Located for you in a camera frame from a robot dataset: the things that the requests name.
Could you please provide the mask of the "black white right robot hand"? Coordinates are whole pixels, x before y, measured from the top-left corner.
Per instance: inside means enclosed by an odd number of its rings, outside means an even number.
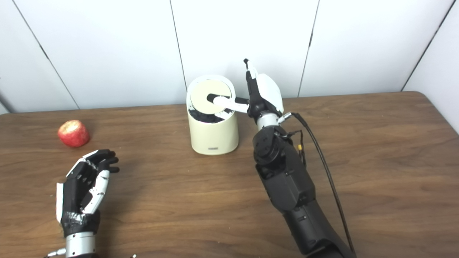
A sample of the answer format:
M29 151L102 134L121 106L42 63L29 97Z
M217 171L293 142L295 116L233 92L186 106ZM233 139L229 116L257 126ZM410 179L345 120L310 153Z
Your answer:
M268 75L257 72L253 63L244 59L249 98L208 94L207 100L224 109L246 113L254 119L259 130L278 126L284 112L280 88Z

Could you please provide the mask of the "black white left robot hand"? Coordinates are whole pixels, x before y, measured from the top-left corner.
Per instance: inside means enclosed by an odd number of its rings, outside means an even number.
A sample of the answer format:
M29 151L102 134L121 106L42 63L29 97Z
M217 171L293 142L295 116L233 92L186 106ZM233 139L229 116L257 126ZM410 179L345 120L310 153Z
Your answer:
M109 149L88 153L73 165L64 183L56 185L56 219L63 236L91 232L99 229L99 206L108 188L110 174L118 173L114 166L119 159Z

